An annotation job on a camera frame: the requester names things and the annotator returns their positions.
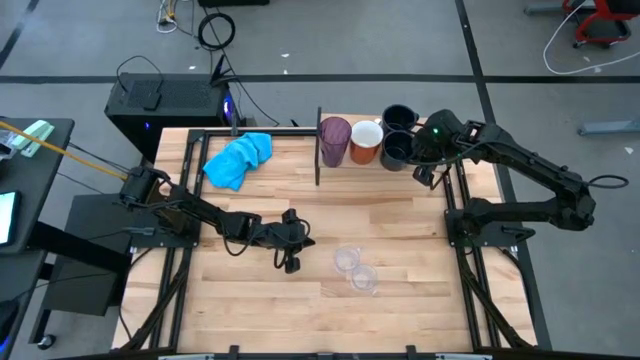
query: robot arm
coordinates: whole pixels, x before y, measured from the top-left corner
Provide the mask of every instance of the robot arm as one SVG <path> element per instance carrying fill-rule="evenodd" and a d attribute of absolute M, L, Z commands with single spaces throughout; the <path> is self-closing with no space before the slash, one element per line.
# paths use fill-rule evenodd
<path fill-rule="evenodd" d="M 557 166 L 535 152 L 518 145 L 511 135 L 495 124 L 468 121 L 462 124 L 449 110 L 431 115 L 413 140 L 418 165 L 414 177 L 424 181 L 442 158 L 468 158 L 474 163 L 502 164 L 550 189 L 555 197 L 547 201 L 492 204 L 472 198 L 464 208 L 459 225 L 474 236 L 493 221 L 549 222 L 565 230 L 580 231 L 593 224 L 595 201 L 589 184 L 580 175 Z"/>
<path fill-rule="evenodd" d="M 169 196 L 160 194 L 160 186 L 164 183 L 171 187 Z M 209 224 L 222 235 L 232 256 L 239 256 L 249 246 L 275 249 L 274 266 L 278 269 L 284 266 L 287 274 L 300 270 L 300 260 L 295 254 L 315 244 L 309 238 L 309 223 L 298 218 L 295 209 L 282 214 L 282 223 L 262 224 L 260 215 L 224 211 L 189 193 L 185 187 L 171 183 L 166 173 L 155 169 L 132 169 L 120 191 L 120 200 L 128 208 L 154 211 L 162 225 L 178 236 L 185 234 L 191 219 Z M 244 248 L 232 253 L 227 241 L 244 245 Z M 279 251 L 284 252 L 280 262 L 277 260 Z"/>

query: black mug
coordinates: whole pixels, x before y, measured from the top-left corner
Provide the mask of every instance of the black mug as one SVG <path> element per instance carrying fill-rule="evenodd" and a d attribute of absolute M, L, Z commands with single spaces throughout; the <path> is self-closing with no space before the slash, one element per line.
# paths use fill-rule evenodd
<path fill-rule="evenodd" d="M 382 140 L 380 163 L 389 171 L 400 171 L 407 167 L 406 161 L 412 155 L 413 136 L 407 131 L 392 131 Z"/>
<path fill-rule="evenodd" d="M 390 131 L 410 131 L 416 126 L 420 115 L 404 105 L 391 105 L 382 112 L 382 129 Z"/>

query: wooden tabletop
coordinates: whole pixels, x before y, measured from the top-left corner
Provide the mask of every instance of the wooden tabletop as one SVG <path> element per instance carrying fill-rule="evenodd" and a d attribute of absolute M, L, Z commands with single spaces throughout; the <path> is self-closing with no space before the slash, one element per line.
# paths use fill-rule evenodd
<path fill-rule="evenodd" d="M 322 118 L 329 116 L 351 123 L 375 119 Z M 175 182 L 188 131 L 165 129 L 162 135 L 156 167 Z M 231 140 L 213 138 L 208 158 Z M 247 173 L 240 191 L 204 181 L 203 199 L 225 210 L 259 213 L 263 222 L 280 221 L 282 212 L 295 208 L 311 224 L 317 245 L 305 248 L 301 270 L 287 275 L 273 267 L 273 250 L 250 248 L 231 257 L 215 230 L 204 225 L 192 257 L 178 350 L 227 352 L 239 345 L 241 352 L 260 353 L 404 352 L 410 344 L 421 352 L 471 350 L 456 257 L 444 226 L 443 188 L 429 191 L 412 179 L 412 169 L 389 172 L 377 157 L 356 165 L 348 153 L 341 167 L 322 167 L 316 186 L 314 151 L 314 137 L 274 137 L 273 157 Z M 472 196 L 501 201 L 492 165 L 465 163 L 465 169 Z M 455 183 L 454 188 L 461 207 Z M 374 294 L 355 290 L 335 270 L 334 253 L 347 245 L 359 247 L 361 263 L 376 269 Z M 483 253 L 494 302 L 535 343 L 518 270 L 497 249 Z M 152 251 L 129 275 L 122 313 L 132 332 L 156 303 L 164 256 L 165 250 Z M 484 315 L 476 307 L 488 345 Z M 168 323 L 161 344 L 168 341 Z M 124 342 L 118 325 L 113 346 Z"/>

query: blue cloth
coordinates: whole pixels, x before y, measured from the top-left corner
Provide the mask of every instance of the blue cloth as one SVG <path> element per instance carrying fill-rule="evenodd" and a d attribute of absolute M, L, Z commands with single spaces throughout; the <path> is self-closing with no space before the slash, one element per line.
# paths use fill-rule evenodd
<path fill-rule="evenodd" d="M 238 191 L 247 170 L 271 158 L 271 135 L 247 133 L 230 142 L 204 166 L 204 172 L 213 186 Z"/>

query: floor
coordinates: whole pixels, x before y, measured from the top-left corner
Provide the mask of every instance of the floor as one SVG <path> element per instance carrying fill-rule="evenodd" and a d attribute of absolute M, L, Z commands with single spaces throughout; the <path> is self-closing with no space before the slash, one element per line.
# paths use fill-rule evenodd
<path fill-rule="evenodd" d="M 191 5 L 179 1 L 176 10 L 181 28 L 187 30 Z M 469 19 L 477 63 L 470 61 L 470 33 L 469 28 L 463 32 L 460 23 L 461 5 Z M 567 164 L 585 178 L 603 173 L 628 177 L 632 185 L 623 190 L 592 191 L 598 207 L 596 223 L 588 231 L 564 232 L 533 224 L 538 235 L 528 246 L 554 349 L 638 355 L 640 283 L 635 274 L 640 271 L 640 245 L 632 219 L 640 201 L 633 185 L 640 180 L 640 170 L 634 166 L 640 139 L 637 135 L 585 138 L 576 134 L 576 128 L 583 122 L 637 117 L 640 62 L 634 59 L 590 70 L 571 84 L 551 78 L 541 53 L 562 17 L 527 17 L 524 6 L 524 0 L 272 0 L 266 7 L 223 11 L 237 25 L 227 52 L 238 74 L 271 75 L 273 82 L 245 86 L 272 117 L 310 125 L 318 106 L 326 112 L 380 114 L 392 103 L 406 104 L 421 115 L 450 108 L 461 119 L 484 120 L 493 113 L 523 146 Z M 103 114 L 116 67 L 142 54 L 163 72 L 209 71 L 209 55 L 196 49 L 195 40 L 177 31 L 156 32 L 158 7 L 156 0 L 0 2 L 0 46 L 6 44 L 0 53 L 0 114 L 73 118 L 74 143 L 125 166 L 138 163 L 140 154 Z M 196 27 L 203 15 L 195 8 Z M 226 25 L 214 25 L 226 36 Z M 636 36 L 607 51 L 591 46 L 575 50 L 571 26 L 560 31 L 550 46 L 554 69 L 611 61 L 640 45 Z M 630 26 L 640 33 L 640 21 Z M 125 68 L 154 71 L 144 62 Z M 317 76 L 309 82 L 290 82 L 286 74 Z M 361 76 L 348 81 L 323 77 L 332 74 Z M 493 79 L 486 84 L 486 94 L 482 74 Z M 526 84 L 521 76 L 541 76 L 545 83 Z M 235 98 L 245 115 L 268 123 L 246 95 L 240 98 L 236 91 Z M 72 161 L 64 160 L 60 173 L 103 192 L 119 189 L 117 182 Z M 512 179 L 518 200 L 550 194 L 513 172 Z M 63 227 L 73 196 L 87 193 L 91 190 L 57 177 L 42 220 Z M 55 313 L 48 332 L 58 335 L 58 343 L 47 352 L 24 344 L 41 298 L 38 294 L 18 340 L 23 344 L 14 348 L 13 358 L 49 359 L 109 349 L 115 309 L 104 318 Z"/>

